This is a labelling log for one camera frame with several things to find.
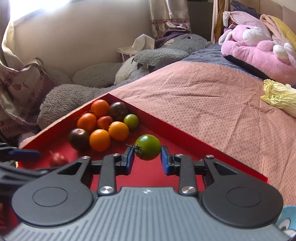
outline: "pink bedsheet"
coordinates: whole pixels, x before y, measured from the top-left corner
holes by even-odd
[[[295,119],[260,100],[263,83],[237,70],[179,61],[111,91],[270,178],[296,205]]]

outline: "plush toy eye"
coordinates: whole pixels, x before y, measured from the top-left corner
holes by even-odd
[[[289,218],[286,218],[284,219],[280,224],[279,224],[279,229],[281,231],[284,231],[284,230],[287,230],[289,227],[290,227],[290,219]]]

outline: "curtain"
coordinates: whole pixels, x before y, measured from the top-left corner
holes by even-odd
[[[0,1],[0,39],[1,39],[1,43],[2,43],[5,29],[8,25],[9,20],[10,20],[9,0],[1,0]],[[6,64],[2,49],[0,49],[0,60],[2,63]]]
[[[156,47],[172,37],[191,33],[187,0],[149,0],[149,6],[153,37],[163,39],[155,41]]]
[[[223,33],[223,12],[228,11],[231,0],[214,0],[211,43],[218,42]]]
[[[9,21],[9,0],[1,0],[0,9],[0,136],[17,145],[20,134],[39,129],[40,105],[55,84],[42,69],[40,59],[24,64],[16,56],[15,29]]]

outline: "gray plush toy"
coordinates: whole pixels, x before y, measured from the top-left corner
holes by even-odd
[[[44,129],[84,103],[209,46],[210,43],[201,36],[183,34],[167,41],[159,49],[140,51],[123,65],[103,63],[80,70],[72,79],[75,85],[62,84],[47,94],[40,106],[37,123],[41,129]],[[62,72],[48,74],[54,80],[61,77]],[[66,76],[64,78],[66,80],[62,82],[68,83],[69,79]]]
[[[127,63],[123,64],[115,76],[114,84],[116,85],[126,80],[133,71],[142,66],[151,73],[156,69],[182,60],[193,52],[207,48],[210,45],[210,42],[199,35],[182,34],[170,39],[158,49],[142,50],[134,57],[128,59]]]

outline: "yellow cloth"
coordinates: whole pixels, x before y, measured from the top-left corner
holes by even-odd
[[[291,44],[294,46],[294,49],[296,50],[296,35],[293,33],[293,31],[277,17],[270,17],[277,25],[279,31],[281,31],[285,35],[286,39],[288,39],[291,42]]]
[[[273,80],[264,80],[263,83],[265,95],[260,98],[296,118],[296,89]]]

